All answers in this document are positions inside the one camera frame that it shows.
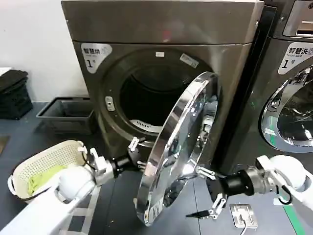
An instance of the green towel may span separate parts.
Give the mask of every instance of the green towel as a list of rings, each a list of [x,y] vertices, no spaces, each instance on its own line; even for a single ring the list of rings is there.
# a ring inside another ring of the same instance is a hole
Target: green towel
[[[28,181],[28,191],[27,191],[28,194],[33,195],[33,193],[37,189],[39,189],[41,186],[43,186],[45,183],[47,183],[52,178],[52,176],[54,176],[60,170],[63,170],[65,168],[66,166],[55,165],[54,167],[50,168],[46,172],[30,177]]]

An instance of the black storage crate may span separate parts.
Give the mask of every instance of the black storage crate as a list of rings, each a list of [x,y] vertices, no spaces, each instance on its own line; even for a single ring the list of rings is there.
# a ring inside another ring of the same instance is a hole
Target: black storage crate
[[[27,72],[10,70],[0,76],[0,118],[19,120],[33,108],[26,88]]]
[[[92,134],[98,127],[92,103],[85,97],[57,97],[38,114],[45,129],[55,133]]]

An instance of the washing machine door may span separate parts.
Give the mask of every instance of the washing machine door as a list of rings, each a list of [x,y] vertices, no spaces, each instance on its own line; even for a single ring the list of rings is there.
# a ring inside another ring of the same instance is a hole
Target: washing machine door
[[[278,150],[313,152],[313,65],[276,90],[265,105],[261,130]]]
[[[158,135],[140,182],[136,210],[150,226],[192,177],[219,104],[216,74],[204,72],[182,93]]]

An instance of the white wall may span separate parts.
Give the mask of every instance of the white wall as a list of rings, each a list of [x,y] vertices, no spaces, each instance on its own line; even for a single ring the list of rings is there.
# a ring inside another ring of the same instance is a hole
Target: white wall
[[[88,94],[60,0],[0,0],[0,67],[28,71],[33,101]]]

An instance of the basket handle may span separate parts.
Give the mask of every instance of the basket handle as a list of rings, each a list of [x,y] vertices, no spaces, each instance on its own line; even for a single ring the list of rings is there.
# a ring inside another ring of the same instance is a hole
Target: basket handle
[[[13,175],[10,175],[10,177],[8,178],[8,188],[13,195],[16,195],[16,192],[13,187]]]

